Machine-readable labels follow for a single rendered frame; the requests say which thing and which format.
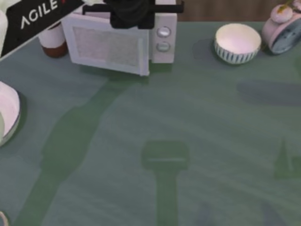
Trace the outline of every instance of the microwave door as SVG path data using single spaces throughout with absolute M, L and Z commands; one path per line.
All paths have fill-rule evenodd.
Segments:
M 113 29 L 106 15 L 72 13 L 62 20 L 75 64 L 149 75 L 149 31 Z

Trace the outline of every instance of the black robot arm segment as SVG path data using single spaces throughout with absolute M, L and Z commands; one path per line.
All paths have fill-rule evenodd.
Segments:
M 156 13 L 182 13 L 184 2 L 180 5 L 156 5 L 155 0 L 105 0 L 106 4 L 84 6 L 82 13 L 111 13 L 110 23 L 116 29 L 152 29 L 155 25 Z

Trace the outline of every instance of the table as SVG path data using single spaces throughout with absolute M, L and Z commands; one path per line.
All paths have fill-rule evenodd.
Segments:
M 49 59 L 36 40 L 1 62 L 23 104 L 0 150 L 12 225 L 299 225 L 301 107 L 277 100 L 300 90 L 301 46 L 229 66 L 211 53 L 221 25 L 179 23 L 174 65 L 149 78 Z M 252 102 L 254 80 L 291 88 Z

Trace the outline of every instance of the microwave knob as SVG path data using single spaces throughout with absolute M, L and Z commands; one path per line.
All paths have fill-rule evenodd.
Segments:
M 161 27 L 157 30 L 157 35 L 160 38 L 167 38 L 171 34 L 171 30 L 168 27 Z
M 167 52 L 170 49 L 170 44 L 168 42 L 162 42 L 157 44 L 157 50 L 159 52 Z

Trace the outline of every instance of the wooden wall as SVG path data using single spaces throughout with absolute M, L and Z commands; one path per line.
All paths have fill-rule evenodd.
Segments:
M 266 21 L 286 0 L 184 0 L 179 21 Z

